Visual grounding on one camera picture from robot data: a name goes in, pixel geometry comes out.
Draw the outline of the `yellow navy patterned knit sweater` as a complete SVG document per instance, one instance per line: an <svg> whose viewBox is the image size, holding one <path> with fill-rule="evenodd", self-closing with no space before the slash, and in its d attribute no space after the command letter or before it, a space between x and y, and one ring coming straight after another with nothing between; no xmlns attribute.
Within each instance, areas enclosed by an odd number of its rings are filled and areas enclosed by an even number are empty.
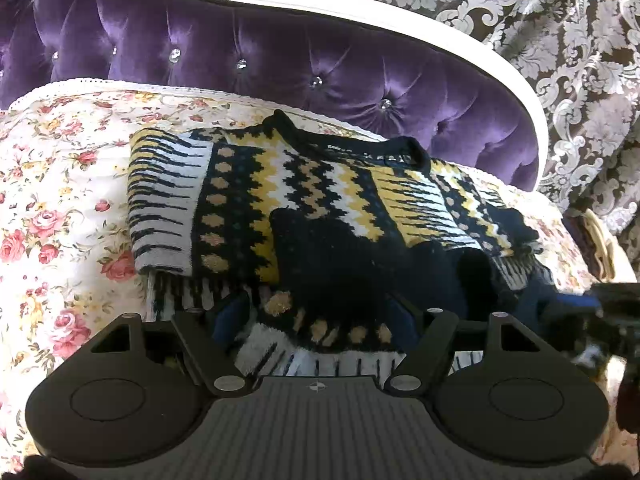
<svg viewBox="0 0 640 480"><path fill-rule="evenodd" d="M497 189L411 138L299 129L137 132L128 226L149 317L198 316L250 376L385 382L442 309L482 322L552 284Z"/></svg>

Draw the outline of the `beige cloth bag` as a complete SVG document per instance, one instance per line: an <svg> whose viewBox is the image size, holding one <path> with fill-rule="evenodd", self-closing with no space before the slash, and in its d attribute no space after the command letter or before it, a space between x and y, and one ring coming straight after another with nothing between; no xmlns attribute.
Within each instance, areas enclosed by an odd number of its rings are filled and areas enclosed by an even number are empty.
<svg viewBox="0 0 640 480"><path fill-rule="evenodd" d="M623 283L627 277L629 261L617 238L591 209L587 209L582 218L593 242L596 277L605 283Z"/></svg>

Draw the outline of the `dark purple cloth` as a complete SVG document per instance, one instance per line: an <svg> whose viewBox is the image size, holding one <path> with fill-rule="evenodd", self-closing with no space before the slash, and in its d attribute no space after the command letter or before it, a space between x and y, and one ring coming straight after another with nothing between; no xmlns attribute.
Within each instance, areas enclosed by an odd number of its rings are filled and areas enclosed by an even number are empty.
<svg viewBox="0 0 640 480"><path fill-rule="evenodd" d="M589 272L596 278L601 278L602 269L597 258L597 247L585 226L584 220L580 217L564 217L563 223L578 246Z"/></svg>

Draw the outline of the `floral quilted bedspread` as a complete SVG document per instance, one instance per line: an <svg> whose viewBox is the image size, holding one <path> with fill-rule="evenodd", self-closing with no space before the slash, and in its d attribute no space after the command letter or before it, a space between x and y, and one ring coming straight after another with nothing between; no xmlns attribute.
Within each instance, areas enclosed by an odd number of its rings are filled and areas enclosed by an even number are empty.
<svg viewBox="0 0 640 480"><path fill-rule="evenodd" d="M38 454L24 419L35 386L116 316L151 319L126 221L130 136L151 127L246 127L277 108L309 132L383 139L247 96L97 79L46 84L1 110L2 474ZM538 261L558 289L585 292L597 283L547 197L462 167L538 231Z"/></svg>

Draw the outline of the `damask patterned curtain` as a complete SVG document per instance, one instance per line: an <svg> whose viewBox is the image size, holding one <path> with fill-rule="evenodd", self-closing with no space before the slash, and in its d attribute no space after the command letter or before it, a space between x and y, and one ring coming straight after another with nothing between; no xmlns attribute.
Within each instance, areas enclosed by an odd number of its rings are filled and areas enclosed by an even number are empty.
<svg viewBox="0 0 640 480"><path fill-rule="evenodd" d="M550 134L544 192L639 243L639 0L376 0L465 32L537 92Z"/></svg>

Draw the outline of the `purple tufted chaise backrest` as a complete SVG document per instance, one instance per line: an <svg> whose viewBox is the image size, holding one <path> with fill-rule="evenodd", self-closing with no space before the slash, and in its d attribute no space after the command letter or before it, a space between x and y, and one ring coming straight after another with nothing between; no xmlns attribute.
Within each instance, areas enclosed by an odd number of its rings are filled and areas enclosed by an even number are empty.
<svg viewBox="0 0 640 480"><path fill-rule="evenodd" d="M99 78L310 110L538 185L549 143L524 77L479 41L371 0L1 0L1 101Z"/></svg>

